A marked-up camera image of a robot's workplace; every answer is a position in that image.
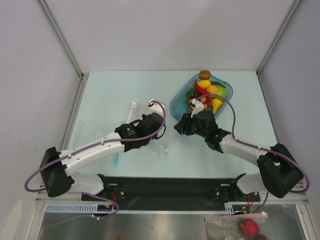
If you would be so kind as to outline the clear zip top bag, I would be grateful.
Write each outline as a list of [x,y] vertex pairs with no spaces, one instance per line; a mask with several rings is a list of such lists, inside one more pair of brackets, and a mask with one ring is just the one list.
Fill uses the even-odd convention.
[[[142,114],[147,114],[148,105],[142,104],[138,99],[131,102],[130,110],[128,113],[128,118],[126,121],[106,121],[106,120],[86,120],[82,119],[78,122],[77,126],[74,128],[74,136],[72,141],[69,143],[69,148],[79,147],[88,144],[92,141],[97,141],[98,139],[106,136],[112,131],[111,127],[114,127],[116,123],[128,124],[134,120],[138,120]],[[162,146],[152,147],[164,150],[164,153],[168,154],[168,145],[176,137],[175,134],[167,143],[159,142]],[[107,164],[108,167],[118,167],[120,154],[117,153],[114,156],[108,157]]]

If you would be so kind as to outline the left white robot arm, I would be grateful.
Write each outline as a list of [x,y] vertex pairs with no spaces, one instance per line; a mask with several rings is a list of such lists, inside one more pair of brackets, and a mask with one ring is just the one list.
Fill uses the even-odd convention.
[[47,149],[40,164],[40,174],[48,197],[80,192],[90,193],[99,200],[107,199],[110,187],[106,177],[80,173],[79,170],[102,158],[148,145],[150,140],[157,139],[156,132],[163,126],[163,115],[152,112],[120,125],[98,142],[64,151],[57,151],[55,147]]

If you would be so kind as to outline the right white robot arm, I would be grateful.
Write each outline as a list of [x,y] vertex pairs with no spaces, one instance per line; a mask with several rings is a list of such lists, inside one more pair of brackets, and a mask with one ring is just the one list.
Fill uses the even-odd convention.
[[249,193],[264,191],[283,198],[303,179],[302,171],[284,145],[265,147],[245,143],[219,128],[209,111],[195,115],[185,113],[174,129],[180,135],[198,135],[211,150],[236,156],[258,167],[258,173],[243,173],[231,182],[230,194],[237,201],[242,201]]

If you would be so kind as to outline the red strawberry bunch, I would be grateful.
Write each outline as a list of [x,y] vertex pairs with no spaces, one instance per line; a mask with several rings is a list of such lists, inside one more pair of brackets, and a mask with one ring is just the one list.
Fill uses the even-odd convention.
[[[196,99],[196,98],[198,98],[198,97],[200,97],[200,96],[202,96],[202,95],[204,95],[204,94],[208,94],[208,93],[209,93],[209,92],[206,91],[206,90],[201,90],[201,91],[199,92],[199,91],[198,91],[197,89],[195,89],[194,87],[190,88],[190,89],[188,90],[188,92],[186,93],[186,95],[185,95],[186,105],[187,105],[187,107],[188,107],[188,110],[189,110],[190,112],[192,112],[192,111],[194,110],[194,108],[195,108],[195,106],[192,105],[192,100],[193,100],[193,99]],[[205,109],[205,110],[208,110],[208,109],[210,108],[210,106],[211,106],[211,101],[212,101],[212,98],[209,97],[209,96],[205,96],[205,97],[202,97],[202,98],[200,99],[200,102],[204,105],[204,109]]]

